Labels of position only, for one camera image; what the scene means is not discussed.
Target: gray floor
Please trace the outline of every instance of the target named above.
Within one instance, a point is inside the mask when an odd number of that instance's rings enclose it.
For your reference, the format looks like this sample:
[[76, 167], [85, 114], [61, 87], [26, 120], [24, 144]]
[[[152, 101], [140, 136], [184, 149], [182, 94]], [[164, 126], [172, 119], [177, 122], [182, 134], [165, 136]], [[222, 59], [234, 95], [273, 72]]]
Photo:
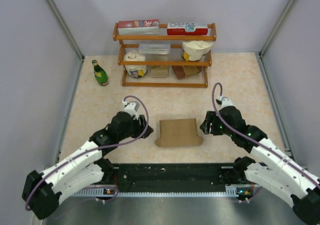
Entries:
[[[53, 214], [59, 216], [83, 198], [71, 197]], [[291, 208], [263, 189], [251, 202], [234, 198], [124, 198], [110, 203], [89, 200], [46, 225], [304, 225]]]

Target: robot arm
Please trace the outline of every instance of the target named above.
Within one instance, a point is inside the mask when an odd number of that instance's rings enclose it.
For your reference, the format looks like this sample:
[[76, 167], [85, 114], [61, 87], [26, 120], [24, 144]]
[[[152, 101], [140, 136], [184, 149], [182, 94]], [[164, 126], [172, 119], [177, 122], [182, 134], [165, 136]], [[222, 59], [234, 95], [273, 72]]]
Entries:
[[[229, 126], [221, 121], [215, 111], [207, 111], [200, 126], [204, 134], [227, 135], [238, 147], [264, 162], [266, 166], [245, 156], [237, 158], [233, 167], [248, 181], [261, 185], [284, 200], [303, 222], [308, 225], [318, 224], [320, 179], [285, 155], [258, 127], [247, 125], [229, 98], [219, 96], [216, 101], [220, 105], [220, 117]], [[234, 130], [258, 143], [248, 140]]]
[[[28, 174], [22, 193], [24, 201], [27, 201], [36, 185], [54, 171], [44, 179], [28, 203], [38, 219], [50, 216], [75, 192], [101, 181], [108, 184], [113, 177], [113, 166], [103, 157], [116, 149], [122, 140], [139, 137], [147, 125], [145, 117], [137, 113], [138, 102], [122, 103], [125, 106], [124, 111], [118, 112], [110, 124], [96, 131], [74, 153], [52, 167], [41, 172], [34, 170]], [[148, 126], [141, 138], [147, 138], [153, 131]], [[115, 146], [99, 149], [106, 145]]]

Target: red box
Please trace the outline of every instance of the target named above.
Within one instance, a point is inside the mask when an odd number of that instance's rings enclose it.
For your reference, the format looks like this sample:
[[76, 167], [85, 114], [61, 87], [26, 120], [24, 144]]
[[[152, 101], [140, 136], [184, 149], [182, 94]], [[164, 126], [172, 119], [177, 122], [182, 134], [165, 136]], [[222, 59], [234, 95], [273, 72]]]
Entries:
[[119, 21], [119, 35], [159, 34], [159, 19]]
[[207, 35], [208, 25], [197, 22], [170, 22], [167, 24], [168, 35]]

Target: wooden shelf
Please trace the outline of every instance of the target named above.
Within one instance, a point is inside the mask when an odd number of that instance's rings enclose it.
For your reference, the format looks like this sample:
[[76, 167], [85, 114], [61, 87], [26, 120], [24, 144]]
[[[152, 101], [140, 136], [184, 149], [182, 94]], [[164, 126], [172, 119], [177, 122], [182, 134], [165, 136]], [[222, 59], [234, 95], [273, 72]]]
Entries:
[[[125, 44], [124, 40], [155, 40], [155, 41], [216, 41], [217, 32], [216, 25], [214, 23], [208, 24], [210, 29], [209, 35], [119, 35], [118, 23], [115, 24], [113, 30], [113, 40], [119, 41], [120, 49], [118, 56], [118, 65], [123, 66], [123, 75], [122, 75], [122, 85], [123, 86], [134, 86], [134, 87], [175, 87], [175, 88], [207, 88], [208, 87], [208, 67], [212, 65], [211, 51], [209, 51], [202, 61], [185, 61], [180, 56], [180, 51], [182, 48], [181, 44], [171, 44], [170, 45], [170, 54], [168, 55], [146, 55], [146, 61], [124, 61], [124, 56], [126, 50], [137, 49], [139, 44]], [[167, 24], [160, 24], [161, 29], [166, 29]], [[178, 50], [178, 56], [173, 54], [173, 50]], [[177, 82], [128, 82], [127, 81], [127, 71], [125, 65], [144, 65], [144, 66], [200, 66], [204, 67], [202, 69], [204, 82], [203, 83], [177, 83]]]

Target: wooden rack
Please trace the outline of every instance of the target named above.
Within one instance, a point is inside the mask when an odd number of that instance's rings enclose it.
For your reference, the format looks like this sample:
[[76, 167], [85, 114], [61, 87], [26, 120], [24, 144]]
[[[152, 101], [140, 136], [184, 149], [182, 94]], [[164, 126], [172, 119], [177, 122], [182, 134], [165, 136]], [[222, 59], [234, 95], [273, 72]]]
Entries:
[[[167, 24], [160, 24], [161, 29], [166, 29]], [[118, 56], [118, 65], [123, 66], [122, 86], [134, 87], [175, 87], [175, 88], [207, 88], [208, 87], [208, 67], [212, 65], [211, 50], [205, 55], [204, 61], [185, 61], [172, 60], [172, 61], [124, 61], [126, 49], [138, 48], [139, 44], [125, 44], [124, 40], [156, 40], [156, 41], [216, 41], [216, 25], [214, 23], [208, 24], [211, 29], [210, 35], [119, 35], [118, 23], [115, 24], [113, 30], [113, 40], [119, 40], [120, 49]], [[181, 49], [181, 44], [171, 44], [171, 49]], [[202, 66], [204, 76], [204, 83], [160, 83], [160, 82], [127, 82], [127, 71], [125, 65], [159, 65], [159, 66]]]

